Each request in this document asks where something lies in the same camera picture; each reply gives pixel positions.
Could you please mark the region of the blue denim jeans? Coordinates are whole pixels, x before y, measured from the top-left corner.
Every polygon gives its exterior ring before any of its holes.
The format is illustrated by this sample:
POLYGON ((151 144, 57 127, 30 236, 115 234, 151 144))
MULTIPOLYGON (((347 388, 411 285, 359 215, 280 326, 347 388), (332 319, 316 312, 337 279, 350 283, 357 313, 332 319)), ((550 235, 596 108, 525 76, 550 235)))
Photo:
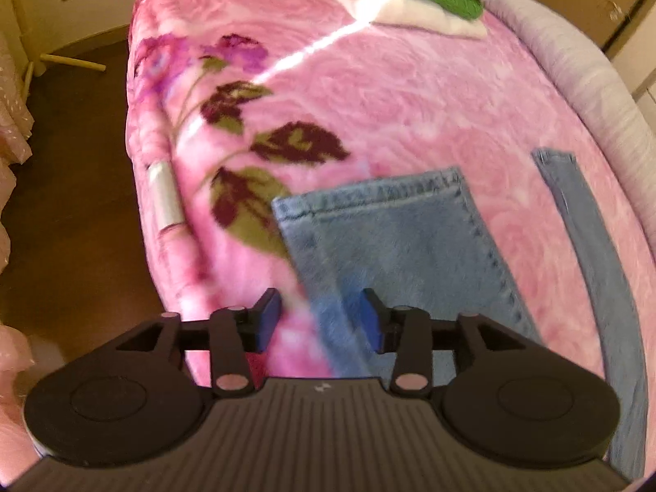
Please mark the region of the blue denim jeans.
MULTIPOLYGON (((628 478, 640 478, 648 387, 633 292, 574 156, 542 148, 533 159, 576 253, 604 373, 620 398, 609 461, 628 478)), ((447 320, 480 313, 524 337, 539 336, 457 168, 279 198, 272 210, 338 376, 392 375, 392 358, 375 352, 360 322, 360 296, 368 288, 391 305, 447 320)))

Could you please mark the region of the white blanket label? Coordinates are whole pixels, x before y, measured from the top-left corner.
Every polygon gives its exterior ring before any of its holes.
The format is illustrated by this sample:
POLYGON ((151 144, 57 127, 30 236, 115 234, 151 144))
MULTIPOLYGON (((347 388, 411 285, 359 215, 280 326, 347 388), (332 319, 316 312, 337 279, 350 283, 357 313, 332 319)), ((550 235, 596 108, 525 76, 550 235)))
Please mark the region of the white blanket label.
POLYGON ((155 209, 156 226, 164 231, 186 222, 177 181, 169 161, 150 164, 148 168, 150 197, 155 209))

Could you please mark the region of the pink floral blanket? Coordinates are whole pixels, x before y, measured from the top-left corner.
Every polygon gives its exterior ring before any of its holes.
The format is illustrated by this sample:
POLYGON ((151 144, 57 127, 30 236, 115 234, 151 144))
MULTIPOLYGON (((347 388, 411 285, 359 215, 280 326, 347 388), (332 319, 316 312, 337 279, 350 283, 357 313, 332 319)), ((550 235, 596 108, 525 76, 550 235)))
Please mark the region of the pink floral blanket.
POLYGON ((490 11, 481 40, 373 25, 335 0, 136 0, 125 143, 147 260, 188 320, 275 287, 284 318, 258 372, 336 374, 272 205, 457 168, 551 349, 601 376, 576 253, 533 153, 576 159, 633 292, 655 382, 653 238, 584 122, 490 11), (169 161, 186 222, 156 226, 150 164, 169 161))

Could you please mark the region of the pink curtain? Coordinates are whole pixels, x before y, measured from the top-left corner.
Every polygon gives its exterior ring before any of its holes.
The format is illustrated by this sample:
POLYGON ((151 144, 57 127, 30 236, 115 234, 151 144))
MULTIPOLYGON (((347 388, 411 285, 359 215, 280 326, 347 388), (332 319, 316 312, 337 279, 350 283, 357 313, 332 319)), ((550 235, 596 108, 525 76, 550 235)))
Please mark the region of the pink curtain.
MULTIPOLYGON (((33 117, 21 95, 21 82, 6 40, 1 41, 1 203, 16 187, 13 164, 31 157, 27 138, 33 117)), ((15 480, 38 456, 22 419, 22 403, 14 384, 33 365, 27 338, 12 326, 1 326, 1 483, 15 480)))

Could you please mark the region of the grey striped quilt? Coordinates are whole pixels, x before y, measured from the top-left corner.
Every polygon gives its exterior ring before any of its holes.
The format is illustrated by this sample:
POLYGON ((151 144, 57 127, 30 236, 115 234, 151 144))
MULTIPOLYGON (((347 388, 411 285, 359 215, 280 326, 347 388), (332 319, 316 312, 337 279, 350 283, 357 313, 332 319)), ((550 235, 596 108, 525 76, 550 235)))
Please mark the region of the grey striped quilt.
POLYGON ((655 136, 600 48, 535 0, 488 0, 581 118, 604 153, 647 237, 655 235, 655 136))

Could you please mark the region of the yellow wooden stand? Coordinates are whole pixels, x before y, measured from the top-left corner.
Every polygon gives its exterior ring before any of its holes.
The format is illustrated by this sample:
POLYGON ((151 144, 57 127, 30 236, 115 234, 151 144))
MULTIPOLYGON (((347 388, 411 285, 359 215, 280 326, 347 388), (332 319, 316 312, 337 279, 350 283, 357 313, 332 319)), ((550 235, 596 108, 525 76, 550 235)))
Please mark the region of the yellow wooden stand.
POLYGON ((88 60, 77 58, 57 56, 53 53, 45 53, 39 50, 36 40, 33 38, 25 8, 22 0, 10 0, 14 18, 16 18, 19 29, 19 40, 23 51, 28 59, 25 78, 23 78, 22 99, 27 100, 30 94, 30 87, 34 77, 40 77, 46 72, 46 64, 62 64, 63 66, 81 68, 95 72, 106 72, 107 67, 104 64, 97 64, 88 60))

